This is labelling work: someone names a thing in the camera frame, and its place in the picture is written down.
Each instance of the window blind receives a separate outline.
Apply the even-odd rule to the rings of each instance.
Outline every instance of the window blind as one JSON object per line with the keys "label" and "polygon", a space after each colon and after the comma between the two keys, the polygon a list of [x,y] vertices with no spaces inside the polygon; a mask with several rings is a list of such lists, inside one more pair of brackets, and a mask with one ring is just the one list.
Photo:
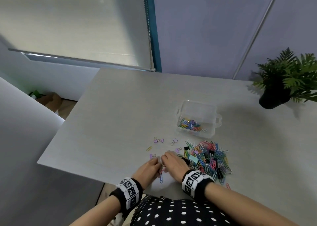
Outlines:
{"label": "window blind", "polygon": [[0,0],[0,18],[13,50],[152,67],[143,0]]}

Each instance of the cardboard box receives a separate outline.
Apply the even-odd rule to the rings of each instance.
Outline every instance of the cardboard box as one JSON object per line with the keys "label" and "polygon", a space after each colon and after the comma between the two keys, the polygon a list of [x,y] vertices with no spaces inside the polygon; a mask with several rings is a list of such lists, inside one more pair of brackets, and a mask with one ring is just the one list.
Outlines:
{"label": "cardboard box", "polygon": [[61,106],[61,97],[54,92],[50,92],[36,100],[53,112],[56,112]]}

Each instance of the black plant pot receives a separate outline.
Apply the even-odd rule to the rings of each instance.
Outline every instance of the black plant pot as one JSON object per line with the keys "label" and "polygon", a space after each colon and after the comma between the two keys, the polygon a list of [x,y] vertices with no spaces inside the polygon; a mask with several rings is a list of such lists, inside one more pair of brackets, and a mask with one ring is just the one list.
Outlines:
{"label": "black plant pot", "polygon": [[259,100],[259,104],[266,109],[273,109],[290,100],[290,89],[284,89],[283,83],[275,83],[266,88]]}

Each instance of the white table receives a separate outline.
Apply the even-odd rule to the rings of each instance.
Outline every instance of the white table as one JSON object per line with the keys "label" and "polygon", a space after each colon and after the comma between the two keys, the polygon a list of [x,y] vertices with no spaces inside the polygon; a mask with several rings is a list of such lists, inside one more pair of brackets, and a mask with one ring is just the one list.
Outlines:
{"label": "white table", "polygon": [[[200,138],[176,132],[183,100],[212,103],[223,124],[212,138],[233,170],[232,190],[301,225],[317,221],[317,104],[262,108],[251,82],[101,68],[38,163],[117,184],[167,150]],[[154,137],[164,143],[154,144]],[[173,147],[173,138],[178,139]],[[146,193],[184,198],[168,173]]]}

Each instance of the black polka dot clothing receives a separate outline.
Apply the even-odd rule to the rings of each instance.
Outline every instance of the black polka dot clothing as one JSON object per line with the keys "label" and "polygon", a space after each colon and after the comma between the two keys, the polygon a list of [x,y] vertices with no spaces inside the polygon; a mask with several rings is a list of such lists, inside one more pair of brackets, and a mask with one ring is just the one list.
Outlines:
{"label": "black polka dot clothing", "polygon": [[131,226],[221,226],[238,225],[216,205],[195,200],[171,200],[164,197],[145,196],[137,206]]}

